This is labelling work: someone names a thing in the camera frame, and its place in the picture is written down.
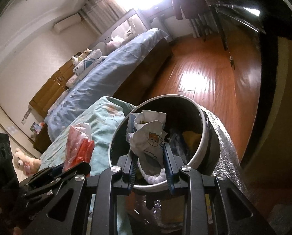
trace red plastic bag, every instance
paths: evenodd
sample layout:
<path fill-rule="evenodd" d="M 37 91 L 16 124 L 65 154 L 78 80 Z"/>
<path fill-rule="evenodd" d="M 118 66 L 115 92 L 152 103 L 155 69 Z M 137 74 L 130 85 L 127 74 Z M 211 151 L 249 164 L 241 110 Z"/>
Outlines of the red plastic bag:
<path fill-rule="evenodd" d="M 89 163 L 95 143 L 92 140 L 91 127 L 89 124 L 80 123 L 71 126 L 69 129 L 66 157 L 63 164 L 63 171 L 66 171 L 80 162 Z"/>

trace wooden bed frame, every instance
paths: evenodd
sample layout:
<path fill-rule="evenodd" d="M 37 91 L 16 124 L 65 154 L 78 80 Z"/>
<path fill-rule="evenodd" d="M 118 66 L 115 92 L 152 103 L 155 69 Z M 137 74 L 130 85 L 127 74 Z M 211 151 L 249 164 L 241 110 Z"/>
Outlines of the wooden bed frame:
<path fill-rule="evenodd" d="M 132 15 L 134 15 L 134 13 L 131 10 L 122 19 L 115 23 L 115 25 L 108 30 L 108 33 L 103 36 L 108 36 L 109 33 L 112 32 L 112 29 L 119 26 L 121 21 L 124 22 L 124 19 L 127 20 Z M 172 55 L 173 53 L 168 42 L 164 38 L 161 39 L 145 57 L 145 59 L 131 73 L 131 75 L 122 83 L 122 85 L 114 93 L 113 97 L 136 106 L 142 103 L 145 93 L 152 85 L 160 68 Z M 70 59 L 62 67 L 60 67 L 60 69 L 53 74 L 49 80 L 47 80 L 47 82 L 30 101 L 32 108 L 34 108 L 43 118 L 47 116 L 49 108 L 66 90 L 67 81 L 74 75 L 72 71 L 73 68 L 74 66 L 72 64 L 72 60 Z M 43 153 L 50 144 L 51 141 L 47 133 L 47 125 L 45 125 L 40 134 L 37 136 L 34 148 Z"/>

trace wooden floor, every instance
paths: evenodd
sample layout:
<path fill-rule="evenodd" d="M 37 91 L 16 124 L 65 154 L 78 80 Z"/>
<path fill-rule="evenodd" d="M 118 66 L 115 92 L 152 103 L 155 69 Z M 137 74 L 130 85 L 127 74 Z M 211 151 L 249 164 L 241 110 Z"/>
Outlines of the wooden floor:
<path fill-rule="evenodd" d="M 241 136 L 243 121 L 236 116 L 239 111 L 230 55 L 224 51 L 220 36 L 207 36 L 206 42 L 202 38 L 186 37 L 178 40 L 172 50 L 174 56 L 159 72 L 147 98 L 180 94 L 212 111 L 226 127 L 234 145 L 238 146 L 241 160 L 250 135 Z"/>

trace metal bolt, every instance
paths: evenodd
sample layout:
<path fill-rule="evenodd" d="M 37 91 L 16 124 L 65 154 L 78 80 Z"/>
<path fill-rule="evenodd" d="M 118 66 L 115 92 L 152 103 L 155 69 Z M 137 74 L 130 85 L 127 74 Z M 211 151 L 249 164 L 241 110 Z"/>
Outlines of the metal bolt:
<path fill-rule="evenodd" d="M 84 179 L 85 177 L 84 177 L 84 175 L 76 175 L 75 177 L 74 177 L 74 179 L 76 180 L 76 181 L 82 181 L 83 179 Z"/>
<path fill-rule="evenodd" d="M 190 166 L 188 166 L 188 165 L 184 165 L 184 166 L 182 166 L 182 171 L 185 171 L 185 172 L 188 172 L 188 171 L 190 171 L 192 168 L 190 167 Z"/>
<path fill-rule="evenodd" d="M 113 172 L 118 172 L 118 171 L 121 170 L 121 168 L 120 168 L 119 166 L 112 166 L 110 169 L 111 169 L 111 171 L 113 171 Z"/>
<path fill-rule="evenodd" d="M 224 181 L 224 180 L 226 180 L 226 175 L 224 175 L 224 174 L 218 174 L 218 175 L 217 175 L 217 178 L 218 178 L 219 180 L 221 180 L 221 181 Z"/>

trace plush toy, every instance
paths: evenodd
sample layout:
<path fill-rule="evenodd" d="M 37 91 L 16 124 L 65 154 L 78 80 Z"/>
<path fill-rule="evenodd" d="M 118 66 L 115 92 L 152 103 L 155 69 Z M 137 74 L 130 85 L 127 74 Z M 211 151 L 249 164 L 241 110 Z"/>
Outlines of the plush toy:
<path fill-rule="evenodd" d="M 76 66 L 78 65 L 79 62 L 81 62 L 85 57 L 87 57 L 89 55 L 89 53 L 92 52 L 92 50 L 86 48 L 86 50 L 78 57 L 72 57 L 72 62 L 73 65 Z"/>
<path fill-rule="evenodd" d="M 22 170 L 26 176 L 35 174 L 41 166 L 41 160 L 25 155 L 19 148 L 15 149 L 13 162 L 14 166 Z"/>

